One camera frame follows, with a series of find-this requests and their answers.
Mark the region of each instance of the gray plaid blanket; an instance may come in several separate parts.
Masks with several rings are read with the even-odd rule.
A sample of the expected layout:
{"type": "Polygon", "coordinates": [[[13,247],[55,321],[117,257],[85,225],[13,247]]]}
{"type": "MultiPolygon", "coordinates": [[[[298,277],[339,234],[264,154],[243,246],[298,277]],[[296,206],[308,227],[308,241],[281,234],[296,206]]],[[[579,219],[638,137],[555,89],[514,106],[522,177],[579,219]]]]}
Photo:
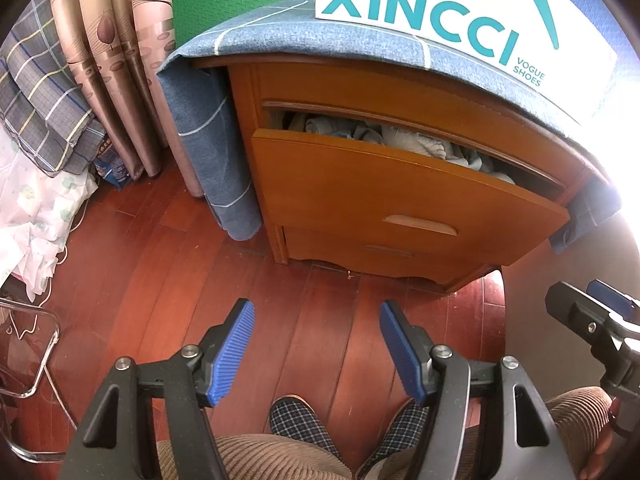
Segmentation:
{"type": "Polygon", "coordinates": [[[50,0],[32,0],[0,46],[0,117],[51,176],[79,174],[97,155],[105,131],[66,64],[50,0]]]}

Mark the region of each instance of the plaid fabric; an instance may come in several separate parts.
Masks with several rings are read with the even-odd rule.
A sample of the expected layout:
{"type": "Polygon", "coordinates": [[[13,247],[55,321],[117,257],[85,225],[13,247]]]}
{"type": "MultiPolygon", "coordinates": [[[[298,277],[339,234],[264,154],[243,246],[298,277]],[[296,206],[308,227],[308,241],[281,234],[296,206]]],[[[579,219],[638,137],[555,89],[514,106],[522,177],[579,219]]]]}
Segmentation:
{"type": "Polygon", "coordinates": [[[328,431],[309,405],[294,396],[276,400],[269,412],[271,433],[315,444],[344,462],[328,431]]]}
{"type": "Polygon", "coordinates": [[[417,446],[427,414],[428,409],[419,408],[413,400],[407,402],[394,417],[380,445],[358,470],[357,478],[364,478],[376,462],[417,446]]]}
{"type": "Polygon", "coordinates": [[[31,0],[0,47],[0,117],[47,174],[82,173],[105,135],[76,86],[50,0],[31,0]]]}

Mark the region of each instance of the ribbed blue pad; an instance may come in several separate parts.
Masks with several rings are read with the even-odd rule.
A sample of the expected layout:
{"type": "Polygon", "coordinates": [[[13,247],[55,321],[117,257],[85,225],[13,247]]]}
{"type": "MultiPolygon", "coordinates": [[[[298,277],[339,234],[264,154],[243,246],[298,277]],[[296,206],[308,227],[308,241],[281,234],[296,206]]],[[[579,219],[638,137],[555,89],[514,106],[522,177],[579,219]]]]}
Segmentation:
{"type": "Polygon", "coordinates": [[[420,361],[402,333],[402,329],[386,301],[380,305],[380,332],[382,332],[386,348],[396,365],[406,394],[413,397],[418,406],[423,405],[426,393],[422,387],[420,361]]]}
{"type": "Polygon", "coordinates": [[[234,382],[236,372],[254,331],[255,309],[251,301],[247,301],[236,323],[226,336],[222,348],[213,363],[212,381],[207,397],[213,406],[217,406],[226,396],[234,382]]]}

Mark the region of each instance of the brown pants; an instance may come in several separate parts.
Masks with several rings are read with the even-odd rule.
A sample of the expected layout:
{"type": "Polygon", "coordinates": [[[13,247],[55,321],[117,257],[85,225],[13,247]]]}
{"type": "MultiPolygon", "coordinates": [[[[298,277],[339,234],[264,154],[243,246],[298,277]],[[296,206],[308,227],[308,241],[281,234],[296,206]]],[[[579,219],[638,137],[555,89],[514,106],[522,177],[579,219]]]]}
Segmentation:
{"type": "MultiPolygon", "coordinates": [[[[610,404],[609,396],[597,387],[572,390],[546,402],[576,474],[608,420],[610,404]]],[[[477,426],[466,430],[456,480],[470,478],[477,439],[477,426]]],[[[352,476],[325,450],[277,435],[217,436],[216,443],[230,480],[346,480],[352,476]]],[[[170,443],[159,442],[158,452],[162,478],[178,480],[170,443]]],[[[366,480],[402,480],[413,454],[411,448],[381,460],[366,480]]]]}

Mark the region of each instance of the drawer handle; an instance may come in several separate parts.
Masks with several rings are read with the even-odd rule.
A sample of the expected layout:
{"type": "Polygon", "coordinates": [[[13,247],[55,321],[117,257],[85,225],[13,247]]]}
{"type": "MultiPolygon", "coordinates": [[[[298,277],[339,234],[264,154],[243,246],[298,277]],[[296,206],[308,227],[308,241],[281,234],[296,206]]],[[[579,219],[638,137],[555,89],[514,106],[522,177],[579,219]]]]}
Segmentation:
{"type": "Polygon", "coordinates": [[[450,225],[446,225],[440,222],[434,222],[431,220],[424,220],[422,218],[414,218],[412,216],[390,215],[384,218],[383,222],[403,225],[406,227],[415,227],[416,229],[424,229],[425,231],[434,231],[436,233],[442,233],[444,235],[458,236],[458,231],[450,225]]]}
{"type": "Polygon", "coordinates": [[[369,251],[379,251],[381,253],[397,254],[398,256],[406,256],[407,258],[413,258],[415,255],[407,251],[401,251],[399,249],[392,249],[390,247],[381,247],[379,245],[365,245],[365,249],[369,251]]]}

